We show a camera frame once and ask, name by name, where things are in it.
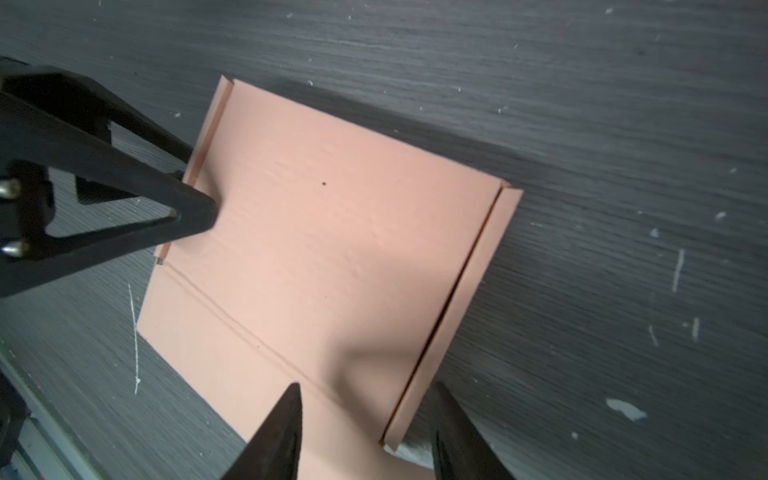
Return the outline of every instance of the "white scratch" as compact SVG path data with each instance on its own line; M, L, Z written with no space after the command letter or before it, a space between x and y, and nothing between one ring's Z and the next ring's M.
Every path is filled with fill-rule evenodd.
M694 317L694 326L690 329L690 337L694 339L695 343L699 343L699 328L701 328L701 320L699 317Z
M650 339L651 339L651 341L653 341L654 346L658 348L658 346L659 346L659 339L656 338L656 334L654 333L654 326L653 325L649 325L648 326L648 333L650 333Z
M137 395L139 393L139 383L141 382L141 379L139 378L139 337L137 330L137 324L136 324L136 310L134 309L134 294L131 292L131 284L128 284L128 297L131 299L131 316L134 319L134 353L136 358L136 387L134 388L134 395Z
M674 275L672 276L672 293L677 293L677 284L680 282L680 272L683 271L683 263L685 263L685 249L681 248L677 252L677 265L674 267Z
M615 410L617 412L623 413L625 417L627 417L633 422L636 422L638 420L642 420L648 417L648 414L646 412L643 412L638 407L632 405L631 403L627 403L624 400L605 399L605 405L607 405L608 408L611 410Z

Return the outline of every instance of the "tabletop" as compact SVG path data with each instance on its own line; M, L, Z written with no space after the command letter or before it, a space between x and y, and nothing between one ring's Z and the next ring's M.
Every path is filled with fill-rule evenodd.
M524 189L438 374L519 478L768 468L764 2L4 0L0 32L190 144L224 74ZM52 179L52 233L164 214ZM106 477L218 478L243 440L134 345L152 263L0 300L3 352Z

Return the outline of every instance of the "silver bolt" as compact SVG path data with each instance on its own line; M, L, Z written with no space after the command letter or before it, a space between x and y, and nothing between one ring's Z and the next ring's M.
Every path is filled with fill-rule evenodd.
M13 200L22 192L22 183L15 178L0 180L0 198Z
M2 252L9 257L22 258L29 252L29 243L23 240L14 240L8 242L3 248Z

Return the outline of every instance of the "table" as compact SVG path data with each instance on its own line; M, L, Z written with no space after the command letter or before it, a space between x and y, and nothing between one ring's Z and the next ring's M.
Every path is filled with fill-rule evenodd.
M189 143L225 74L525 189L439 372L519 478L765 471L762 3L8 0L0 31ZM53 180L52 232L165 211ZM134 394L151 266L0 300L3 349L106 476L217 478L242 439L141 338ZM406 443L429 461L423 415Z

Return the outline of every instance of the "gray wood grain surface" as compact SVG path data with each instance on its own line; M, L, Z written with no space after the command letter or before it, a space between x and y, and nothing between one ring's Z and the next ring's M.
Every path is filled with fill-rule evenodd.
M520 478L766 474L766 53L756 0L0 0L0 55L190 143L225 74L524 188L439 373ZM59 233L164 212L54 180ZM0 300L0 338L114 480L217 478L243 441L141 338L134 395L151 264Z

